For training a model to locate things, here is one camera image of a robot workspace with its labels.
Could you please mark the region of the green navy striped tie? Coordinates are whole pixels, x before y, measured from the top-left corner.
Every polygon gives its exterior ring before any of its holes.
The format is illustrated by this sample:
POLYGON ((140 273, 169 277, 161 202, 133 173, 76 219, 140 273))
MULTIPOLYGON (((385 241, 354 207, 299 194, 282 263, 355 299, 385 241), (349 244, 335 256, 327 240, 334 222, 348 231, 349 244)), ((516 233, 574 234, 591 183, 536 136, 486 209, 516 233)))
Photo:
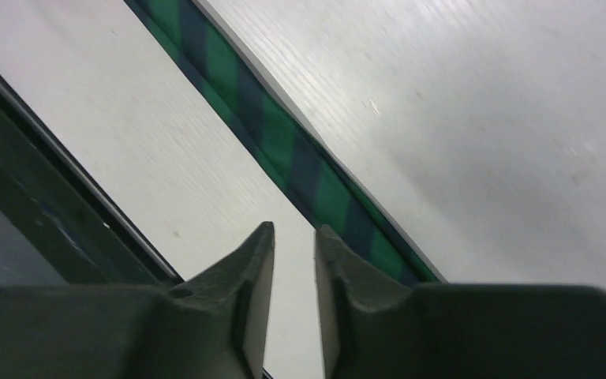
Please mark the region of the green navy striped tie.
POLYGON ((329 226, 355 253, 406 286, 438 280, 194 2, 131 1, 129 8, 314 227, 329 226))

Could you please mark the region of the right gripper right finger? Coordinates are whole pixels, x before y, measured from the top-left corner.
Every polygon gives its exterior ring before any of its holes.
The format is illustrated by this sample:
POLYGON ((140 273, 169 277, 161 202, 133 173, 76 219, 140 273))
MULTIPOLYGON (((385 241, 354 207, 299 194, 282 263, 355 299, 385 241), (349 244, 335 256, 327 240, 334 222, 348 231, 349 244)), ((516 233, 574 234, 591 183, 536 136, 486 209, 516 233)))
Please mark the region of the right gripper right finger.
POLYGON ((316 231, 328 378, 606 378, 606 292, 575 285, 406 287, 316 231))

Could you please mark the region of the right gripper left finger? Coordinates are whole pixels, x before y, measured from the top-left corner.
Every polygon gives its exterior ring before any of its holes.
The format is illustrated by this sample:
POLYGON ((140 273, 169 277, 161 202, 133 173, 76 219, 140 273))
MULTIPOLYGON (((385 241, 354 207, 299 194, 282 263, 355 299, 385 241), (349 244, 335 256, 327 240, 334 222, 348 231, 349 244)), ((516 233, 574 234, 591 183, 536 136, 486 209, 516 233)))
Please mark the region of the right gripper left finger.
POLYGON ((259 378, 275 227, 166 289, 0 287, 0 378, 259 378))

